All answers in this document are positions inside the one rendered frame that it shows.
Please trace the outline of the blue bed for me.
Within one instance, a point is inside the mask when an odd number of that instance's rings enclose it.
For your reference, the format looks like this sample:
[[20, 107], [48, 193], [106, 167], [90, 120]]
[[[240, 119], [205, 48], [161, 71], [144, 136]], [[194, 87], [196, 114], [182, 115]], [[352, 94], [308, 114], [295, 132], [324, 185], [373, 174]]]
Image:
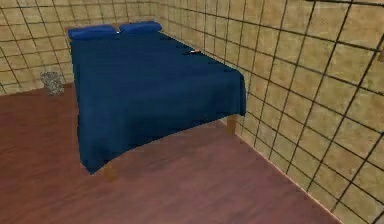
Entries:
[[81, 164], [107, 178], [128, 150], [246, 112], [243, 75], [165, 34], [71, 40]]

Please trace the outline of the blue pillow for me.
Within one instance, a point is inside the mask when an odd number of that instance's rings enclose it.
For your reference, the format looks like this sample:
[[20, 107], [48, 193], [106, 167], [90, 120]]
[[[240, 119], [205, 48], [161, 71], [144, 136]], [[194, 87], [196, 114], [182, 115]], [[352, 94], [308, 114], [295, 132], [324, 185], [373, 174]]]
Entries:
[[117, 34], [117, 31], [111, 25], [98, 25], [70, 28], [67, 33], [71, 40], [90, 40], [114, 36]]
[[136, 23], [122, 24], [119, 26], [121, 34], [145, 34], [154, 33], [162, 29], [162, 26], [155, 21], [142, 21]]

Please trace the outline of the grey mesh bin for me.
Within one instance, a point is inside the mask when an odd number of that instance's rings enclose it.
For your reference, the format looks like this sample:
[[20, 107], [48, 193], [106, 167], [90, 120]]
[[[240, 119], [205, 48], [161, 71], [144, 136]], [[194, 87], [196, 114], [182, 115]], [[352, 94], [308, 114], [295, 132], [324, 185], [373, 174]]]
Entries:
[[64, 93], [64, 86], [57, 72], [42, 72], [40, 74], [40, 80], [50, 96], [59, 96]]

